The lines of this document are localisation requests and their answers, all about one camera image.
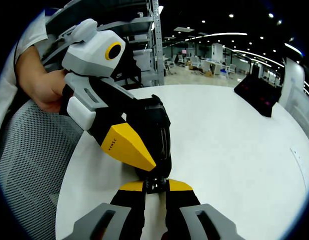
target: white round table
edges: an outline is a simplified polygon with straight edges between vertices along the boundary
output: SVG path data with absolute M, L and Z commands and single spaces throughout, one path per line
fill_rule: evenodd
M 165 106 L 171 121 L 169 178 L 192 186 L 202 204 L 232 220 L 247 240 L 276 240 L 288 230 L 309 190 L 309 140 L 281 105 L 276 103 L 268 118 L 230 87 L 167 85 L 131 92 L 138 99 L 155 94 Z M 131 166 L 105 154 L 84 132 L 62 182 L 56 240 L 137 179 Z M 146 195 L 141 239 L 161 239 L 165 211 L 164 193 Z

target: yellow circle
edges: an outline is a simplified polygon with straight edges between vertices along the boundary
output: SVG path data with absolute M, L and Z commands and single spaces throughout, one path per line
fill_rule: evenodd
M 105 59 L 107 59 L 107 60 L 112 60 L 112 59 L 114 59 L 114 58 L 109 58 L 109 53 L 110 53 L 110 50 L 111 50 L 114 46 L 116 46 L 116 45 L 119 45 L 119 46 L 121 47 L 121 43 L 118 42 L 118 41 L 116 41 L 116 42 L 114 42 L 113 44 L 111 44 L 111 45 L 107 48 L 107 50 L 105 51 Z

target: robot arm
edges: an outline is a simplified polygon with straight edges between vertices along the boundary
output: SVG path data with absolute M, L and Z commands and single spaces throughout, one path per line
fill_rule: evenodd
M 66 107 L 69 116 L 107 154 L 141 169 L 138 173 L 143 179 L 145 172 L 157 174 L 162 161 L 170 161 L 165 174 L 155 177 L 167 178 L 171 170 L 170 121 L 162 102 L 156 96 L 138 100 L 110 78 L 125 42 L 113 31 L 97 31 L 92 19 L 79 24 L 71 38 L 75 43 L 62 61 L 70 71 L 65 82 L 73 90 Z
M 79 219 L 65 239 L 140 239 L 146 193 L 166 192 L 169 239 L 242 240 L 235 224 L 210 205 L 200 205 L 189 185 L 168 180 L 170 120 L 163 103 L 155 95 L 136 99 L 110 78 L 125 42 L 112 31 L 97 32 L 92 19 L 78 25 L 71 37 L 76 43 L 62 61 L 73 92 L 66 111 L 107 154 L 136 167 L 140 181 L 125 184 L 110 204 L 102 203 Z

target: gray robot part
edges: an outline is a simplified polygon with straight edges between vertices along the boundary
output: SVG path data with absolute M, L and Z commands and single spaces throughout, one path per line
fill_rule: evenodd
M 79 76 L 71 72 L 65 76 L 64 81 L 74 91 L 73 96 L 82 102 L 90 111 L 108 107 L 91 87 L 88 76 Z
M 131 208 L 102 203 L 74 223 L 73 232 L 63 240 L 90 240 L 106 228 L 102 240 L 119 240 Z
M 237 234 L 234 222 L 226 218 L 209 204 L 180 207 L 181 213 L 188 226 L 192 240 L 208 240 L 205 229 L 198 215 L 206 214 L 214 225 L 220 240 L 244 240 Z

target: white sleeve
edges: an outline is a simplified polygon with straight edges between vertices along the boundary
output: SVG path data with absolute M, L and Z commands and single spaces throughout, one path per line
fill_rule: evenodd
M 43 11 L 33 22 L 29 24 L 27 29 L 22 34 L 17 44 L 15 61 L 31 45 L 47 38 L 45 11 Z M 12 48 L 0 75 L 0 129 L 6 113 L 18 90 L 16 87 L 17 81 L 14 72 L 15 49 L 16 46 Z
M 17 61 L 19 56 L 30 46 L 45 39 L 48 39 L 48 36 L 46 31 L 45 11 L 42 11 L 22 34 L 16 49 L 15 61 Z

